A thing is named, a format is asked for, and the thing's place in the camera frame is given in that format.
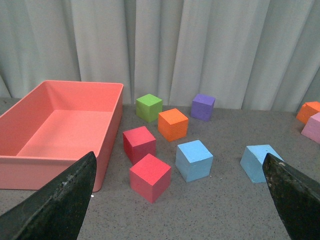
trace gray curtain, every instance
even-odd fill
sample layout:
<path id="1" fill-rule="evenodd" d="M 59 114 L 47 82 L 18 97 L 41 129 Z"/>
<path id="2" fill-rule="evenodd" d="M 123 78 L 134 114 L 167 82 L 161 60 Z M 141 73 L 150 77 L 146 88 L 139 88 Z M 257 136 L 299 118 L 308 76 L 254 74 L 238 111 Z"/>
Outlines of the gray curtain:
<path id="1" fill-rule="evenodd" d="M 320 101 L 320 0 L 2 0 L 0 97 L 44 80 L 124 84 L 190 106 Z"/>

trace pink block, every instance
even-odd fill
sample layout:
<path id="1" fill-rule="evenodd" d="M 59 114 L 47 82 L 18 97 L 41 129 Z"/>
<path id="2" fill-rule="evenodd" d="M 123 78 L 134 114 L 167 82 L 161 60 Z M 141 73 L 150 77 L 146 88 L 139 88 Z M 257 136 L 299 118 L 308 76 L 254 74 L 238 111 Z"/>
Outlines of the pink block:
<path id="1" fill-rule="evenodd" d="M 156 138 L 145 126 L 123 132 L 123 147 L 132 165 L 147 154 L 156 155 Z"/>
<path id="2" fill-rule="evenodd" d="M 170 185 L 171 167 L 151 154 L 132 166 L 129 172 L 131 188 L 150 203 Z"/>
<path id="3" fill-rule="evenodd" d="M 301 134 L 320 144 L 320 112 L 308 119 Z"/>

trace foam block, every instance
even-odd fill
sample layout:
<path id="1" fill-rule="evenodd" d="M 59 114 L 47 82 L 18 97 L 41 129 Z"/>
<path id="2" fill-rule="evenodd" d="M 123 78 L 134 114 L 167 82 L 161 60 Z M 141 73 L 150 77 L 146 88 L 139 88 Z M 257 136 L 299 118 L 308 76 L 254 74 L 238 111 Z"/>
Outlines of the foam block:
<path id="1" fill-rule="evenodd" d="M 123 147 L 132 165 L 147 154 L 156 155 L 156 138 L 145 126 L 123 132 Z"/>
<path id="2" fill-rule="evenodd" d="M 158 131 L 172 142 L 187 135 L 188 122 L 189 119 L 176 108 L 163 111 L 159 113 Z"/>
<path id="3" fill-rule="evenodd" d="M 320 112 L 309 118 L 301 134 L 320 144 Z"/>
<path id="4" fill-rule="evenodd" d="M 210 174 L 214 156 L 200 140 L 179 144 L 175 165 L 186 182 L 204 178 Z"/>
<path id="5" fill-rule="evenodd" d="M 192 101 L 191 117 L 208 122 L 212 115 L 215 98 L 203 94 L 197 94 Z"/>
<path id="6" fill-rule="evenodd" d="M 147 94 L 136 99 L 135 113 L 138 117 L 150 123 L 158 119 L 159 113 L 162 112 L 162 104 L 162 99 Z"/>
<path id="7" fill-rule="evenodd" d="M 300 111 L 296 115 L 296 119 L 300 122 L 307 124 L 308 119 L 320 112 L 320 102 L 317 101 L 310 101 L 306 102 L 302 105 Z"/>
<path id="8" fill-rule="evenodd" d="M 240 165 L 254 184 L 266 182 L 262 164 L 265 161 L 267 153 L 271 153 L 283 161 L 270 145 L 246 146 L 244 150 Z"/>
<path id="9" fill-rule="evenodd" d="M 129 173 L 131 188 L 150 203 L 160 197 L 171 181 L 171 167 L 151 154 L 132 166 Z"/>

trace plastic bin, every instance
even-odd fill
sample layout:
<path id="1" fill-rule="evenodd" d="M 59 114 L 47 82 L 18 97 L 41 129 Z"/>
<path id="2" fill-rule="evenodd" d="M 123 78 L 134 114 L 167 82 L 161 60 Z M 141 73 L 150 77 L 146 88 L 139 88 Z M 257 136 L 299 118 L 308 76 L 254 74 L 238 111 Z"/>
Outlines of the plastic bin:
<path id="1" fill-rule="evenodd" d="M 46 80 L 0 116 L 0 189 L 38 190 L 90 151 L 102 187 L 122 116 L 121 83 Z"/>

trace table surface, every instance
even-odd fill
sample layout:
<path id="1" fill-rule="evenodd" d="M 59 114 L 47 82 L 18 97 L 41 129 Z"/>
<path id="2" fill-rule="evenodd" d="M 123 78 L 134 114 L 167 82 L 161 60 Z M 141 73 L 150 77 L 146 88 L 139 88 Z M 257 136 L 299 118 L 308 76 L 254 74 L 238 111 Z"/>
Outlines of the table surface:
<path id="1" fill-rule="evenodd" d="M 18 99 L 0 98 L 0 114 Z M 163 110 L 174 107 L 164 106 Z M 187 136 L 168 142 L 158 122 L 124 105 L 102 189 L 93 193 L 78 240 L 262 240 L 290 239 L 266 183 L 251 183 L 240 166 L 245 147 L 269 144 L 291 166 L 320 182 L 320 145 L 301 135 L 296 113 L 213 110 L 209 122 L 190 117 Z M 151 204 L 130 188 L 132 166 L 123 131 L 146 126 L 156 138 L 156 156 L 172 167 L 169 188 Z M 201 140 L 214 155 L 210 175 L 186 183 L 175 166 L 177 145 Z M 0 214 L 30 196 L 30 190 L 0 190 Z"/>

